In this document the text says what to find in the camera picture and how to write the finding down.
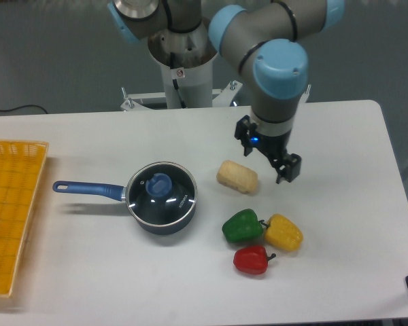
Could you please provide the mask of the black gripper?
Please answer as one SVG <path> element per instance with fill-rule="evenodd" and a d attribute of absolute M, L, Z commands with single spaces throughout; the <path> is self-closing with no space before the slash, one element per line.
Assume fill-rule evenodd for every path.
<path fill-rule="evenodd" d="M 301 172 L 302 159 L 287 153 L 286 146 L 292 130 L 292 118 L 284 122 L 267 122 L 257 115 L 245 115 L 235 127 L 235 138 L 241 141 L 243 155 L 248 156 L 253 148 L 265 155 L 277 173 L 276 183 L 291 183 Z"/>

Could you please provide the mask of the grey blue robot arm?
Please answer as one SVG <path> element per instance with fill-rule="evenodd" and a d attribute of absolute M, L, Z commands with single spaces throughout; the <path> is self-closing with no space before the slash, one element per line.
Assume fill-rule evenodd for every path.
<path fill-rule="evenodd" d="M 200 1 L 110 1 L 107 7 L 127 41 L 147 40 L 170 109 L 210 106 L 212 63 L 225 59 L 252 92 L 251 112 L 235 128 L 245 154 L 257 149 L 278 181 L 299 176 L 301 157 L 286 149 L 308 79 L 299 40 L 338 23 L 343 1 L 271 1 L 253 12 L 228 5 L 211 19 L 203 17 Z"/>

